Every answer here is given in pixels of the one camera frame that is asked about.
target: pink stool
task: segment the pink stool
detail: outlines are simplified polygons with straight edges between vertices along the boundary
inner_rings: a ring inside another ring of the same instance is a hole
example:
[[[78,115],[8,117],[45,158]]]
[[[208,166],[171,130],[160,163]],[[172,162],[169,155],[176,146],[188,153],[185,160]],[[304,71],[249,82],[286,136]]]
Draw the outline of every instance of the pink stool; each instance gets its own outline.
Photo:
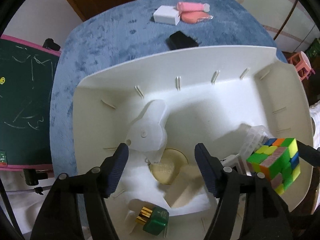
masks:
[[[301,81],[305,78],[309,79],[309,76],[312,73],[315,74],[315,71],[311,68],[307,55],[303,51],[300,51],[288,58],[288,62],[296,67],[296,71]]]

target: blue tablecloth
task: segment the blue tablecloth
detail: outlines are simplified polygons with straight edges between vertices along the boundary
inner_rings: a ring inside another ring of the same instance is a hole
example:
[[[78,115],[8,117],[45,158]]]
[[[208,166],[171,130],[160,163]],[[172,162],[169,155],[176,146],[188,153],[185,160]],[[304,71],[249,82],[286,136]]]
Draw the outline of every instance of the blue tablecloth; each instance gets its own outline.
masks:
[[[158,24],[153,13],[178,1],[210,4],[214,18],[198,24]],[[276,47],[261,24],[234,0],[137,0],[114,7],[76,27],[62,51],[52,88],[50,146],[55,176],[77,174],[72,130],[72,98],[86,76],[135,58],[168,51],[166,39],[176,31],[197,38],[200,46]],[[280,60],[286,62],[280,50]]]

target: rubik's cube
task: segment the rubik's cube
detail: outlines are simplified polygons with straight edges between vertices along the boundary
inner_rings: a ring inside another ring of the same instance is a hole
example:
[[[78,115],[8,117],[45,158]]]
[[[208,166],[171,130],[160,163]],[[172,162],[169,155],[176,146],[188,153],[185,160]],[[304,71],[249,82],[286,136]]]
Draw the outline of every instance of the rubik's cube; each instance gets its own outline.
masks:
[[[279,195],[283,194],[300,174],[296,139],[269,139],[247,158],[247,165],[251,172],[264,173],[272,188]]]

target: green chalkboard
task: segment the green chalkboard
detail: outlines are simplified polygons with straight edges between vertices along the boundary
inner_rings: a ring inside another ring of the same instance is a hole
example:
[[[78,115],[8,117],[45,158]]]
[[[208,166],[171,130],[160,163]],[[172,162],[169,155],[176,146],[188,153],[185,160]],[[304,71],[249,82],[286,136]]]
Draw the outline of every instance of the green chalkboard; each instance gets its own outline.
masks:
[[[0,39],[0,151],[5,151],[8,165],[52,163],[49,114],[58,60]]]

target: green perfume bottle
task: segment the green perfume bottle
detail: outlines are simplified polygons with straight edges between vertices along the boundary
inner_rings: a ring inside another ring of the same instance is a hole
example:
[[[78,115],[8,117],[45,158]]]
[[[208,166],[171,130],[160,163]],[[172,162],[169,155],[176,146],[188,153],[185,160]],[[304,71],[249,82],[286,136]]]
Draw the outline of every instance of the green perfume bottle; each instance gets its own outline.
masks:
[[[143,225],[143,230],[157,236],[167,226],[169,220],[169,212],[161,207],[149,209],[143,207],[136,218],[136,222]]]

